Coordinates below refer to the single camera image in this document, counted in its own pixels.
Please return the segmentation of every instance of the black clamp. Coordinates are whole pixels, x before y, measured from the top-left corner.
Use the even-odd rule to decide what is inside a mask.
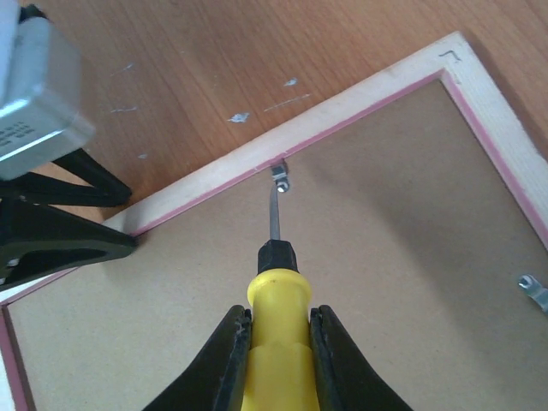
[[[313,308],[310,342],[321,411],[412,411],[373,370],[329,306]],[[251,313],[230,308],[194,361],[144,411],[240,411]]]

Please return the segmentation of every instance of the metal bracket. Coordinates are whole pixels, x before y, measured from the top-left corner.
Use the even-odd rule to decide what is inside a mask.
[[[276,184],[276,189],[279,193],[287,193],[291,188],[288,178],[288,165],[282,161],[280,164],[271,167],[272,179]]]
[[[525,294],[539,304],[542,311],[548,314],[548,289],[545,289],[533,276],[521,276],[518,285]]]

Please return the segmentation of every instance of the wooden floor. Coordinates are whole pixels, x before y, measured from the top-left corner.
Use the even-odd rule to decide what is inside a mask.
[[[132,202],[455,30],[548,153],[546,0],[40,6],[97,68],[88,151],[134,190]]]

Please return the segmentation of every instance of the brown hardboard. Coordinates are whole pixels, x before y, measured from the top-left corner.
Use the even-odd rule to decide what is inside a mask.
[[[548,255],[435,82],[288,159],[282,237],[378,373],[416,410],[548,403],[548,319],[516,285]],[[137,410],[247,304],[268,171],[10,307],[38,410]]]

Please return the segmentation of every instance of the wooden frame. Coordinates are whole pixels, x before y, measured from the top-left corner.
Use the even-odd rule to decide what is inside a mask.
[[[440,80],[548,247],[548,164],[480,60],[453,33],[350,87],[256,140],[132,205],[105,225],[134,235],[153,229],[271,164],[323,139],[417,88]],[[0,349],[17,409],[29,409],[24,368],[10,328],[9,305],[64,276],[57,273],[2,303]]]

